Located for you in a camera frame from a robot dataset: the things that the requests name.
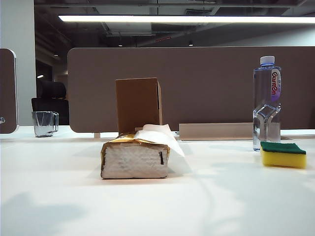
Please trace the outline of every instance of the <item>fluorescent light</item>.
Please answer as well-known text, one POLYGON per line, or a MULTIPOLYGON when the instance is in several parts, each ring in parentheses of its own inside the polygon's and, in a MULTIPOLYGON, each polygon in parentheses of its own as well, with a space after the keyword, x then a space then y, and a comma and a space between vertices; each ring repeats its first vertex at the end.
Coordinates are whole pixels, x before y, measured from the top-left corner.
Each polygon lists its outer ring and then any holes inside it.
POLYGON ((134 23, 301 23, 315 24, 315 17, 272 16, 141 16, 141 15, 60 15, 64 22, 134 23))

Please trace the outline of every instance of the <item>cardboard box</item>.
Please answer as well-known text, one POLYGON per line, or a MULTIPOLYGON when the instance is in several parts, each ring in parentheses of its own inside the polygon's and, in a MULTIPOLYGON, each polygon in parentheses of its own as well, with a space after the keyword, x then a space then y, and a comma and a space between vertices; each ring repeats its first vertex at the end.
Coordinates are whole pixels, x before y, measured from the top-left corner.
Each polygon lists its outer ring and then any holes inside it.
POLYGON ((145 124, 162 124, 161 88, 157 78, 116 80, 119 133, 145 124))

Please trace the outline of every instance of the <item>ceiling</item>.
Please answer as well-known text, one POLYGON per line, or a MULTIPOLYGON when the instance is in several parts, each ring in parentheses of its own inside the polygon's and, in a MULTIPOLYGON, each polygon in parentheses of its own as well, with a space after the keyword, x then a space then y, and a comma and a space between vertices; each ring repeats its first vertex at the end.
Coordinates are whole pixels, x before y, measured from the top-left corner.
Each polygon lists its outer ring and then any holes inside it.
POLYGON ((227 30, 235 34, 238 28, 261 33, 249 25, 218 23, 65 23, 59 19, 60 14, 311 16, 314 12, 315 0, 34 0, 35 45, 38 55, 66 60, 66 53, 74 47, 165 46, 168 39, 207 37, 213 32, 224 36, 227 30))

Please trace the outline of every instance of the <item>tissue box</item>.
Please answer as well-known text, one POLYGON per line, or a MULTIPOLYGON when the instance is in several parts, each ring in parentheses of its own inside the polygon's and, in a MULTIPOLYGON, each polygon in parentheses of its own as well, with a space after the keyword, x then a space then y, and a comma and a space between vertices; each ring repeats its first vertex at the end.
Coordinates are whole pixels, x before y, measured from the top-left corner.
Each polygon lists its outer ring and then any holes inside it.
POLYGON ((122 135, 104 143, 101 151, 102 178, 164 178, 170 148, 165 144, 122 135))
POLYGON ((157 78, 116 80, 118 132, 145 124, 162 124, 161 88, 157 78))

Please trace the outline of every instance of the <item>bottle label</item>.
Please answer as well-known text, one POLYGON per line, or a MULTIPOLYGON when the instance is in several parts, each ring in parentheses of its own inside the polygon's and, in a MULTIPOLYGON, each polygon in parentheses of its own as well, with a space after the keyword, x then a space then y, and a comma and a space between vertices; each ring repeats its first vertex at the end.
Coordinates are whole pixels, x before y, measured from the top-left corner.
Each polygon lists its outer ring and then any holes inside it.
POLYGON ((278 69, 271 71, 271 101, 277 101, 281 93, 281 74, 278 69))

